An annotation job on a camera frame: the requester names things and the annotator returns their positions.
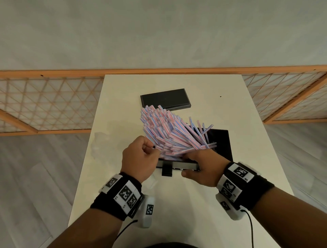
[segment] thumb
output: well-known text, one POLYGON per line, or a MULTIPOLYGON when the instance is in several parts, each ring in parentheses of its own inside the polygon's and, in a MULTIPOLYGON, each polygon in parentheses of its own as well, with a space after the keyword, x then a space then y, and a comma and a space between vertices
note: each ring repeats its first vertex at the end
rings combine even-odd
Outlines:
POLYGON ((200 183, 200 172, 198 172, 198 171, 194 171, 194 170, 190 170, 190 169, 183 170, 182 177, 192 179, 192 180, 196 181, 197 183, 200 183))
POLYGON ((154 148, 152 149, 152 151, 149 153, 149 156, 153 159, 159 159, 159 156, 161 154, 161 151, 159 151, 158 149, 154 148))

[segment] gray floor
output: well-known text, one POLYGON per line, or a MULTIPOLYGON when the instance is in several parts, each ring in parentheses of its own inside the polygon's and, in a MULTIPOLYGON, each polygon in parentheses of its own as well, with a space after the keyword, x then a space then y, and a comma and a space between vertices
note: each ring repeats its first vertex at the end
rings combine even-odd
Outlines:
MULTIPOLYGON (((295 196, 327 212, 327 124, 266 125, 295 196)), ((0 244, 47 247, 68 224, 89 134, 0 137, 0 244)))
POLYGON ((265 128, 294 195, 327 213, 327 123, 265 128))
POLYGON ((89 137, 0 137, 1 247, 47 247, 65 230, 89 137))

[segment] wall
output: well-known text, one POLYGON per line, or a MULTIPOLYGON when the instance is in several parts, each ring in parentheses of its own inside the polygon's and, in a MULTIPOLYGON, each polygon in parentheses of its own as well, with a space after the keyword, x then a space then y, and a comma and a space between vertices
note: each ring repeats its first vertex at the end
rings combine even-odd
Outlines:
POLYGON ((0 0, 0 70, 326 64, 326 1, 0 0))

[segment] white table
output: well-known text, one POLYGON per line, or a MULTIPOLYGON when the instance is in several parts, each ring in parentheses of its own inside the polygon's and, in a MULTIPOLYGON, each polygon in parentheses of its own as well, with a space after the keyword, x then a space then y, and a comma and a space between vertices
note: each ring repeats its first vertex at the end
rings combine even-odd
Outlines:
MULTIPOLYGON (((106 75, 69 225, 89 208, 103 184, 119 172, 123 149, 144 135, 140 95, 180 88, 185 88, 192 107, 175 114, 227 129, 234 161, 249 164, 292 194, 240 75, 106 75), (92 144, 101 145, 101 149, 92 149, 92 144)), ((153 175, 158 182, 152 189, 156 197, 152 226, 141 229, 133 224, 114 247, 146 247, 165 241, 197 247, 251 247, 248 217, 231 220, 215 199, 216 188, 185 179, 180 171, 163 177, 161 169, 156 169, 153 175)), ((278 247, 254 217, 252 221, 255 247, 278 247)))

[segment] black cable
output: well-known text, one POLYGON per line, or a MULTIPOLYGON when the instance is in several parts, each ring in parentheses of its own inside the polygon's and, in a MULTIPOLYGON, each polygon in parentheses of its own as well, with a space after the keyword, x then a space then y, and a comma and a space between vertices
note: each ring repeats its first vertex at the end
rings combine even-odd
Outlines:
POLYGON ((136 223, 136 222, 138 222, 138 220, 134 220, 134 221, 132 221, 131 223, 129 223, 127 226, 125 226, 125 228, 117 235, 117 237, 116 237, 116 239, 115 239, 115 241, 117 240, 117 238, 123 233, 123 231, 125 231, 125 229, 127 228, 127 227, 129 227, 130 225, 132 225, 133 223, 136 223))
POLYGON ((250 220, 250 225, 251 225, 251 239, 252 239, 252 248, 254 248, 254 244, 253 244, 253 226, 252 226, 252 221, 251 221, 251 217, 250 217, 250 215, 249 215, 249 213, 247 212, 247 211, 245 211, 245 210, 241 210, 241 212, 245 212, 247 215, 248 215, 248 217, 249 217, 249 220, 250 220))

